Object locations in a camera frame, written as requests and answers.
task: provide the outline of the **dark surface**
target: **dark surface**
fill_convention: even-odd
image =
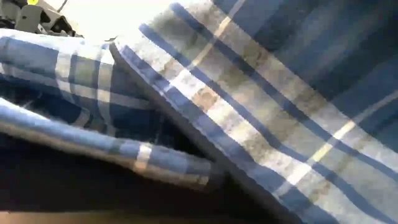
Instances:
[[[119,166],[0,136],[0,210],[134,210],[149,215],[270,220],[228,181],[212,193],[144,179]]]

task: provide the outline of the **blue plaid fabric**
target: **blue plaid fabric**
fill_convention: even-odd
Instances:
[[[0,49],[0,132],[192,189],[222,182],[214,163],[174,149],[182,134],[114,64],[109,43],[0,29]]]
[[[166,1],[110,50],[280,217],[397,223],[397,1]]]

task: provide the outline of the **checkered fabric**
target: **checkered fabric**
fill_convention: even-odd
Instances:
[[[268,209],[397,223],[397,1],[162,1],[110,46]]]
[[[0,132],[192,189],[220,185],[223,171],[214,163],[172,149],[182,134],[108,47],[0,29]]]

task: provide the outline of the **yellow object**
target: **yellow object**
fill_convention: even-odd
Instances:
[[[39,2],[39,0],[27,0],[28,4],[36,5]]]

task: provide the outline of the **cloth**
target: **cloth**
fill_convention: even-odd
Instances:
[[[218,186],[223,171],[172,148],[179,132],[114,64],[108,47],[0,29],[0,132],[176,185]]]
[[[397,1],[162,4],[110,50],[201,150],[287,220],[398,222]]]

